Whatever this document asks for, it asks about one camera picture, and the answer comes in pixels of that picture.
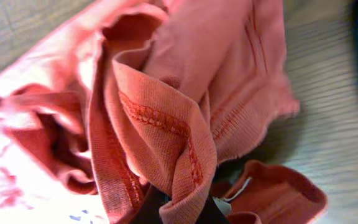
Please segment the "gray wood surface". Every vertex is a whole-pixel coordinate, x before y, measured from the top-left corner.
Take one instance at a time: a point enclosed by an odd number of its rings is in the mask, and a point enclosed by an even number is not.
[[[358,223],[358,87],[346,4],[286,0],[286,70],[302,112],[252,157],[307,175],[329,197],[317,223]],[[0,0],[0,71],[90,0]]]

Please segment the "wood grain surface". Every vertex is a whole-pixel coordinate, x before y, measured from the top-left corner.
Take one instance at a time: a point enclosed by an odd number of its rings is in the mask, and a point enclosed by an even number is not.
[[[0,71],[90,0],[0,0]],[[358,223],[358,86],[348,0],[286,0],[286,70],[301,113],[249,157],[308,176],[329,197],[317,223]]]

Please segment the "crumpled clothing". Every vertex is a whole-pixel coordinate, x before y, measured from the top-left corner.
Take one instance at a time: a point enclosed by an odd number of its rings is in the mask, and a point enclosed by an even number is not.
[[[90,5],[0,74],[0,214],[78,197],[126,222],[150,183],[195,222],[216,166],[298,111],[285,55],[282,1]]]

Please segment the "wooden table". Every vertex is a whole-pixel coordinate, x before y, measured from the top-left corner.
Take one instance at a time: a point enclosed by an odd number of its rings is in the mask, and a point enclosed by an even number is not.
[[[0,71],[90,2],[0,0]],[[286,70],[302,112],[274,123],[249,156],[285,164],[320,186],[329,207],[317,223],[358,223],[358,87],[344,2],[288,8]]]

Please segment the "wooden floor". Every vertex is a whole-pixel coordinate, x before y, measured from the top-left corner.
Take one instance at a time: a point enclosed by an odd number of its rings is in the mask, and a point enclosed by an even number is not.
[[[251,156],[307,175],[329,197],[317,223],[358,223],[358,87],[345,0],[286,0],[286,70],[302,112]],[[0,71],[90,0],[0,0]]]

